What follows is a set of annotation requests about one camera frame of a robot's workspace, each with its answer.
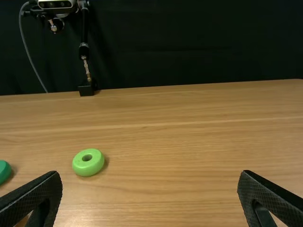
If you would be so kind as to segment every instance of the black background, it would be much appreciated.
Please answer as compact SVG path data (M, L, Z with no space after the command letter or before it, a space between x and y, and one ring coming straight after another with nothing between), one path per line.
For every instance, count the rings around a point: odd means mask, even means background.
M41 93L22 44L23 0L0 1L0 95ZM99 88L302 78L303 1L90 0L90 68ZM22 19L50 92L85 79L80 16L63 33Z

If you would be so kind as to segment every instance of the wooden table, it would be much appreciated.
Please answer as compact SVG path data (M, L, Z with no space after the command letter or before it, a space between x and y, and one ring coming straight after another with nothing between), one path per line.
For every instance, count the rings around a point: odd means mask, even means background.
M0 196L57 170L56 227L245 227L241 171L303 197L302 138L302 80L2 96ZM107 157L89 178L85 148Z

